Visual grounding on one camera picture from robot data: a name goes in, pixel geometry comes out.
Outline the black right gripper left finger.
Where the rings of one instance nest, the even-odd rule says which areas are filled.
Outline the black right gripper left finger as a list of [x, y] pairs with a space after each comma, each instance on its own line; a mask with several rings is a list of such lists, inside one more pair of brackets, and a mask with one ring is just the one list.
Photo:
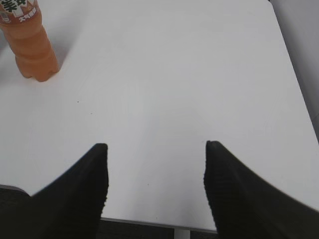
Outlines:
[[108, 146], [97, 143], [31, 198], [32, 239], [94, 239], [107, 199]]

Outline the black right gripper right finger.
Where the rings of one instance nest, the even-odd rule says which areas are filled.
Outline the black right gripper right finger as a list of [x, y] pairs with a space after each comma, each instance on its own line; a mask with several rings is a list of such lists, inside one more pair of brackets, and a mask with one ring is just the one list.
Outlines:
[[207, 141], [204, 188], [221, 239], [317, 239], [319, 213]]

